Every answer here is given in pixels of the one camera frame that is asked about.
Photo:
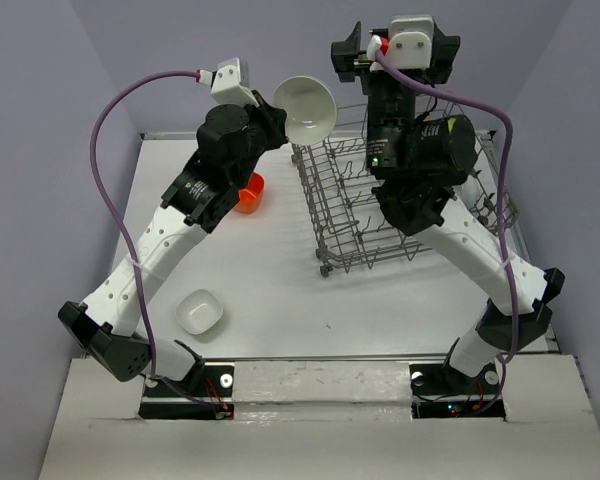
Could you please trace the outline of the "white round bowl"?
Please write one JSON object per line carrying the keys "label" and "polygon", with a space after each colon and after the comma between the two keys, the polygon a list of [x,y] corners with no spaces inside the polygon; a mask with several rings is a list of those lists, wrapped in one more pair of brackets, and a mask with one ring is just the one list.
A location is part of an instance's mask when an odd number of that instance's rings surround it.
{"label": "white round bowl", "polygon": [[469,175],[466,181],[455,188],[456,194],[472,213],[477,215],[477,202],[481,194],[481,189],[477,179],[473,175]]}

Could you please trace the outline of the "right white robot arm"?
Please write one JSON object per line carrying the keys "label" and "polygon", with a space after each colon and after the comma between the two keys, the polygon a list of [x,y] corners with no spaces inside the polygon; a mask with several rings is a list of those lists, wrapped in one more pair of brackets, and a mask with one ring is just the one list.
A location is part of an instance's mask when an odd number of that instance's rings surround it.
{"label": "right white robot arm", "polygon": [[511,126],[496,107],[443,90],[460,44],[433,17],[402,15],[373,30],[369,40],[355,26],[330,51],[339,80],[359,82],[367,99],[365,166],[377,180],[373,194],[385,220],[442,255],[487,297],[480,318],[415,385],[429,395],[467,391],[495,361],[509,360],[543,336],[551,302],[565,282],[562,271],[537,268],[509,249],[502,199],[495,202],[496,227],[489,230],[457,195],[478,159],[471,120],[463,114],[434,118],[416,109],[417,96],[426,95]]}

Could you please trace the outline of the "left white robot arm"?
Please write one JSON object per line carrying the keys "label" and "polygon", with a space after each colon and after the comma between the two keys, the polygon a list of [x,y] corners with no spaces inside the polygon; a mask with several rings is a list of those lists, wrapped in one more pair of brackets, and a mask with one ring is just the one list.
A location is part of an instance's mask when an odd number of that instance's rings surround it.
{"label": "left white robot arm", "polygon": [[154,377],[191,396],[204,379],[203,358],[186,344],[138,330],[176,266],[238,204],[260,157],[287,141],[286,112],[260,94],[254,98],[207,113],[196,150],[129,253],[94,292],[58,312],[74,340],[121,382]]}

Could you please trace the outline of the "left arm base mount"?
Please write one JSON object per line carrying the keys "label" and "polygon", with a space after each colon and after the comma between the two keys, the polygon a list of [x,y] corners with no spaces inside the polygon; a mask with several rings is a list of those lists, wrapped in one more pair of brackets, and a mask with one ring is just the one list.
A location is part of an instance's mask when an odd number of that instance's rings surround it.
{"label": "left arm base mount", "polygon": [[190,391],[163,381],[143,386],[138,415],[145,420],[224,421],[234,418],[235,364],[209,362],[202,379]]}

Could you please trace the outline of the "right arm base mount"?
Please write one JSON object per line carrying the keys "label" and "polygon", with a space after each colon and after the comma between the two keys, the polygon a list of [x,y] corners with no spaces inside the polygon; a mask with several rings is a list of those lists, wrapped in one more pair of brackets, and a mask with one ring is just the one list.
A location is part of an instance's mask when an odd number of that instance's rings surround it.
{"label": "right arm base mount", "polygon": [[506,418],[493,363],[475,378],[447,371],[443,363],[414,363],[409,369],[414,419]]}

